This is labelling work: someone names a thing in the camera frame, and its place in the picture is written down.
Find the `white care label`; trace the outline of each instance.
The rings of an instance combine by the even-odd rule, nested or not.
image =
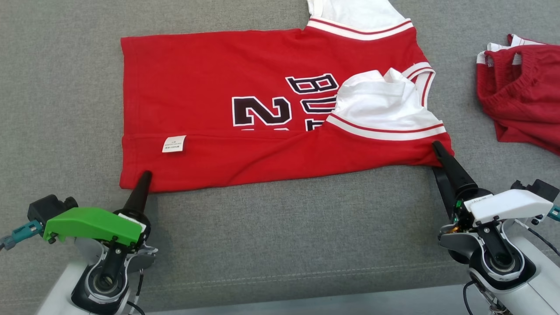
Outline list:
[[[183,150],[183,143],[186,136],[169,137],[165,140],[163,153],[181,152]]]

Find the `robotic arm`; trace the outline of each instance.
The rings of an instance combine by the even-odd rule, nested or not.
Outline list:
[[[450,219],[438,238],[453,259],[469,265],[469,284],[493,314],[560,314],[560,268],[525,238],[507,236],[515,222],[532,231],[518,219],[532,218],[534,225],[547,216],[560,220],[553,203],[558,188],[541,180],[527,187],[517,181],[511,190],[493,194],[479,188],[441,143],[434,142],[433,149],[442,164],[433,172]]]
[[[137,308],[127,301],[128,274],[150,267],[157,252],[146,245],[151,224],[144,207],[151,178],[150,172],[144,172],[124,207],[112,213],[78,207],[72,197],[64,202],[55,195],[37,200],[27,212],[30,222],[0,239],[0,249],[9,250],[37,234],[49,244],[57,238],[61,242],[75,238],[86,262],[68,265],[38,315],[115,315],[121,314],[126,304]]]

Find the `gray fabric surface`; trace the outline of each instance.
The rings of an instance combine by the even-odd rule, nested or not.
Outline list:
[[[475,56],[508,33],[560,44],[557,0],[393,0],[438,75],[430,109],[484,187],[560,186],[560,158],[498,143],[475,97]],[[303,27],[304,0],[0,1],[0,231],[50,193],[115,210],[122,153],[122,36]],[[311,298],[467,279],[437,245],[446,222],[429,168],[385,167],[308,180],[150,198],[146,311]],[[560,244],[557,225],[537,228]],[[0,252],[0,313],[31,314],[71,259],[39,238]]]

